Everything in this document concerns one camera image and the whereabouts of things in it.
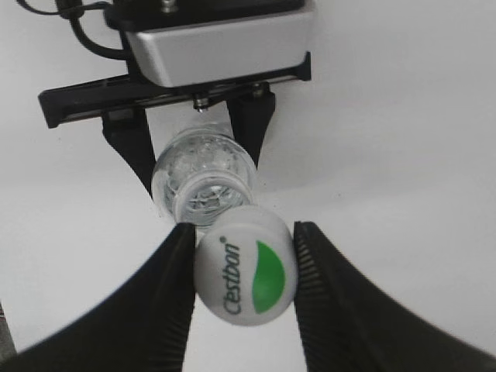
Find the black cable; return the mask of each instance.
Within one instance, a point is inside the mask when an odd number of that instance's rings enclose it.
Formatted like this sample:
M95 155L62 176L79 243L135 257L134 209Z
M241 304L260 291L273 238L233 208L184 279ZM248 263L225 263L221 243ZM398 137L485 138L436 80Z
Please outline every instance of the black cable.
M71 17L69 22L71 23L72 30L74 31L74 35L77 37L77 40L79 40L83 47L92 53L97 54L100 57L110 58L111 60L129 60L133 58L133 54L130 50L111 49L95 43L86 35L86 33L84 33L83 27L81 26L81 22L79 22L78 18Z
M112 49L98 45L93 40L91 40L83 30L79 18L84 14L84 11L94 10L94 9L105 9L110 5L107 2L95 2L93 4L75 6L69 9L60 10L58 12L45 12L33 8L31 5L29 5L26 2L26 0L16 0L16 1L24 9L30 12L40 14L42 16L56 15L56 16L62 16L65 19L69 19L72 30L74 31L74 35L77 37L77 40L79 40L81 45L83 45L83 47L85 47L86 49L90 50L92 53L99 55L100 57L110 58L111 60L129 60L133 58L133 55L129 50Z
M29 5L26 0L16 0L19 5L21 5L25 10L29 10L32 13L40 14L42 16L58 16L60 12L44 12L43 10L34 9Z
M96 9L105 9L110 5L108 2L94 2L88 5L80 5L75 6L65 10L59 10L57 12L45 12L44 10L39 10L33 8L31 5L27 3L26 0L16 0L19 5L21 5L25 10L28 10L35 14L40 14L42 16L68 16L78 12L84 12L85 10L96 10Z

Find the bottle neck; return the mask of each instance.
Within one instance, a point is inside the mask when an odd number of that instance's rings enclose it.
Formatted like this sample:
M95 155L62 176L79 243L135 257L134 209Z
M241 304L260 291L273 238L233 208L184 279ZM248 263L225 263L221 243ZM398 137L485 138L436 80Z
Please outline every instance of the bottle neck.
M206 198L215 193L219 193L215 200ZM172 212L177 222L194 223L205 230L227 209L253 203L250 186L239 176L223 170L203 170L181 185Z

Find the white bottle cap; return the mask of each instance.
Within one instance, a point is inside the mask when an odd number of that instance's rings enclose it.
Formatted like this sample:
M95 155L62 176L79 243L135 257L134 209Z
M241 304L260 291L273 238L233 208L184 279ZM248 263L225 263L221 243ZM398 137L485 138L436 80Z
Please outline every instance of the white bottle cap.
M282 219L246 205L222 214L201 239L195 287L219 318L239 326L267 323L292 303L298 267Z

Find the white background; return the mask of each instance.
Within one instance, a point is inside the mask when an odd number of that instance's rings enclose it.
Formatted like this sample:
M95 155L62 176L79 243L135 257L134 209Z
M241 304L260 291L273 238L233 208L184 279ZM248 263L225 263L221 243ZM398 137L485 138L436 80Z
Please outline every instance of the white background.
M496 2L317 6L314 81L275 88L260 204L288 224L317 222L388 294L496 353ZM84 25L118 46L97 12ZM98 120L48 130L36 100L122 63L13 0L0 2L0 53L0 298L24 350L115 290L172 223ZM225 117L219 107L206 119ZM151 110L156 149L206 119L190 105ZM303 371L294 316L239 329L198 302L184 370Z

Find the plastic bottle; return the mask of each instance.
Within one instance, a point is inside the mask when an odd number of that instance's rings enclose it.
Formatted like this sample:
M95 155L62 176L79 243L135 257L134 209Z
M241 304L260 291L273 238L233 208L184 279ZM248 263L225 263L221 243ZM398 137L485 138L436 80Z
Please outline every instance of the plastic bottle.
M253 203L256 168L232 138L207 125L177 135L159 156L152 196L161 215L205 231L228 209Z

